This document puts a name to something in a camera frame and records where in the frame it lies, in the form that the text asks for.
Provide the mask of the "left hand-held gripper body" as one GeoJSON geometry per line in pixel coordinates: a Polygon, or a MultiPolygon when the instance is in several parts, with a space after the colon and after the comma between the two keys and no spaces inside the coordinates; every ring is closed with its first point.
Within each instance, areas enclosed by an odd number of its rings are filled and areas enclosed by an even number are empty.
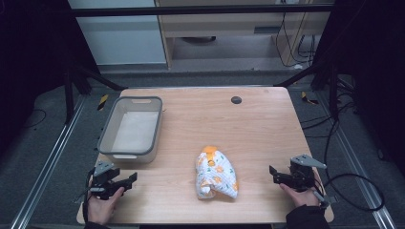
{"type": "Polygon", "coordinates": [[[99,161],[96,166],[88,173],[87,182],[89,187],[79,194],[74,203],[84,201],[88,194],[96,196],[102,200],[108,200],[120,188],[114,178],[120,174],[120,169],[115,167],[113,162],[99,161]]]}

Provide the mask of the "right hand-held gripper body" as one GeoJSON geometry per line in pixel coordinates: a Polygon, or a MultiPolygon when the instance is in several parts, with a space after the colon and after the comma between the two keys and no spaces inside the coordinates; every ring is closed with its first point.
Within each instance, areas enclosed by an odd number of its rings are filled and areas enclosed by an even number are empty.
{"type": "Polygon", "coordinates": [[[305,192],[316,187],[314,168],[326,169],[327,165],[308,155],[295,156],[290,159],[288,177],[284,183],[297,192],[305,192]]]}

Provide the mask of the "person's right hand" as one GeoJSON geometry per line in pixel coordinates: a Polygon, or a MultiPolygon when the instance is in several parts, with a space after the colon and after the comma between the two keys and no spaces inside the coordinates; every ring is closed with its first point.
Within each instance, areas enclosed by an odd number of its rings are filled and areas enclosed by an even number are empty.
{"type": "Polygon", "coordinates": [[[305,192],[296,192],[295,190],[288,187],[286,184],[282,183],[279,187],[289,196],[291,197],[294,205],[296,207],[301,207],[304,205],[307,206],[319,206],[320,201],[318,197],[314,194],[316,191],[315,188],[310,188],[305,192]]]}

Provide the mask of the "person's left hand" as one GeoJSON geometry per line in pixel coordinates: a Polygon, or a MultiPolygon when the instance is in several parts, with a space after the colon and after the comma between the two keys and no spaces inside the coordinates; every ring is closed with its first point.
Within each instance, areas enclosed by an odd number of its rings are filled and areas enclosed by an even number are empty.
{"type": "Polygon", "coordinates": [[[124,188],[120,187],[109,199],[103,200],[93,195],[88,196],[87,219],[91,223],[105,226],[113,213],[120,197],[124,193],[124,188]]]}

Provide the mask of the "grey plastic tray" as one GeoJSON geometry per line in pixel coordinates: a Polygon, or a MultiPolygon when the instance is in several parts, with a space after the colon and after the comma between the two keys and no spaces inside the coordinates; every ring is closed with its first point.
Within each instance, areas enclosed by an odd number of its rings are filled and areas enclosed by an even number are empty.
{"type": "Polygon", "coordinates": [[[97,144],[114,161],[150,163],[157,154],[162,100],[158,96],[121,96],[108,116],[97,144]]]}

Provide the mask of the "white orange printed baby garment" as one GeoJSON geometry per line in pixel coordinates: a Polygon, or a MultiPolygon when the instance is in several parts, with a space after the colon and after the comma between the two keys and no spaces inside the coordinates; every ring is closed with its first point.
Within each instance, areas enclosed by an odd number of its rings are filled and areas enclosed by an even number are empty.
{"type": "Polygon", "coordinates": [[[196,160],[196,192],[208,199],[217,193],[236,198],[239,183],[229,159],[216,146],[205,146],[196,160]]]}

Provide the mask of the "yellow black striped tape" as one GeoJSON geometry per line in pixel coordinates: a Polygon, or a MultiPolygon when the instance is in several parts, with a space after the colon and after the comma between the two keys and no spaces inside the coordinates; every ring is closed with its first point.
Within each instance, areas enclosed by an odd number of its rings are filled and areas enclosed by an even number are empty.
{"type": "Polygon", "coordinates": [[[104,108],[104,106],[105,106],[105,103],[106,103],[108,97],[109,97],[108,94],[104,94],[104,95],[100,98],[100,101],[99,101],[99,103],[98,103],[98,105],[97,105],[97,108],[96,108],[98,111],[102,111],[102,110],[103,110],[103,108],[104,108]]]}
{"type": "Polygon", "coordinates": [[[312,105],[317,105],[319,104],[318,100],[316,99],[309,99],[307,94],[305,92],[301,92],[301,99],[302,101],[308,103],[308,104],[312,104],[312,105]]]}

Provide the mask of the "black metal stand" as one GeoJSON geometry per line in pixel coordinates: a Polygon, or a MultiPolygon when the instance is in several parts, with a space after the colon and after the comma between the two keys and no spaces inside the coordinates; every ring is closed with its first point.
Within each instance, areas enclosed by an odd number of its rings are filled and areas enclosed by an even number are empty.
{"type": "Polygon", "coordinates": [[[326,84],[329,85],[329,111],[334,120],[338,119],[337,108],[337,64],[334,61],[321,60],[310,67],[300,71],[290,79],[275,84],[275,87],[289,87],[294,82],[299,81],[307,75],[313,74],[314,78],[310,84],[315,91],[321,90],[326,84]]]}
{"type": "Polygon", "coordinates": [[[68,65],[63,73],[66,103],[66,124],[70,123],[73,120],[75,113],[73,87],[76,87],[80,94],[89,94],[92,91],[92,87],[87,81],[88,77],[114,91],[125,90],[125,87],[119,86],[118,84],[104,78],[100,73],[96,73],[80,65],[68,65]]]}

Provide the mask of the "black curtain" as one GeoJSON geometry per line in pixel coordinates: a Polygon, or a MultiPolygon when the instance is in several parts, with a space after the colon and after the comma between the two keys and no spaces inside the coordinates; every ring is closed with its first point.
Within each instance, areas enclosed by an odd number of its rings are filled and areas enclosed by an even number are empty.
{"type": "Polygon", "coordinates": [[[68,10],[68,0],[0,0],[0,157],[19,135],[35,99],[63,84],[63,67],[30,10],[68,10]]]}
{"type": "Polygon", "coordinates": [[[405,177],[405,0],[334,0],[322,55],[354,78],[361,114],[405,177]]]}

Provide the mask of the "white cabinet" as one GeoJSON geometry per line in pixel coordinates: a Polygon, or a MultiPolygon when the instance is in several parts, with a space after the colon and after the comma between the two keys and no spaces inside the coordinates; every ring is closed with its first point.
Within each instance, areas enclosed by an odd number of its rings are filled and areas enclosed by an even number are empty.
{"type": "MultiPolygon", "coordinates": [[[[155,7],[154,0],[68,0],[73,10],[155,7]]],[[[77,17],[98,66],[165,64],[156,15],[77,17]]]]}

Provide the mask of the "light wooden desk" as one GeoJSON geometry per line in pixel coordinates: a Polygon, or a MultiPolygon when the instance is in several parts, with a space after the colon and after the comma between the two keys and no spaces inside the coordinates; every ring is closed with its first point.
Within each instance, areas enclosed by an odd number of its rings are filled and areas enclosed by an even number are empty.
{"type": "MultiPolygon", "coordinates": [[[[158,7],[328,4],[334,0],[154,0],[158,7]]],[[[160,33],[168,65],[174,42],[180,37],[269,34],[284,64],[293,62],[304,35],[321,35],[326,12],[274,12],[236,14],[160,15],[160,33]]]]}

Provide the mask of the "metal floor rail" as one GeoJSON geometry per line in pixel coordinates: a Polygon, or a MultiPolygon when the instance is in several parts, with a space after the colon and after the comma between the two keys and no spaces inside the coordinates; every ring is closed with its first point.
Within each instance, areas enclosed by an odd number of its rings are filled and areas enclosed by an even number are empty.
{"type": "Polygon", "coordinates": [[[383,203],[382,197],[377,192],[377,188],[367,180],[362,179],[362,177],[368,178],[369,174],[355,154],[354,148],[351,146],[351,143],[341,125],[334,119],[330,122],[333,125],[341,152],[348,162],[351,172],[358,175],[357,184],[368,204],[368,207],[372,209],[381,206],[379,210],[373,211],[373,217],[376,220],[377,225],[380,229],[397,229],[394,220],[383,203]]]}
{"type": "Polygon", "coordinates": [[[66,144],[75,128],[75,125],[80,118],[83,110],[84,103],[87,99],[86,95],[80,95],[74,106],[74,112],[71,119],[63,126],[61,133],[58,136],[45,164],[42,166],[41,171],[31,188],[28,196],[26,197],[24,204],[13,219],[10,229],[26,229],[32,214],[41,199],[44,190],[46,189],[49,180],[53,174],[58,160],[60,159],[66,144]]]}

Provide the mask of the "black horizontal frame bar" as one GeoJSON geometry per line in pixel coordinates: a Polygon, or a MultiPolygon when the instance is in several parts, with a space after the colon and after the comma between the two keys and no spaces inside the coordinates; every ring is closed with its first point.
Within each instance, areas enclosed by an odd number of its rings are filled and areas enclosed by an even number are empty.
{"type": "Polygon", "coordinates": [[[191,15],[274,12],[324,12],[332,11],[334,4],[296,5],[235,5],[235,6],[185,6],[119,9],[75,9],[66,13],[75,17],[97,16],[146,16],[146,15],[191,15]]]}

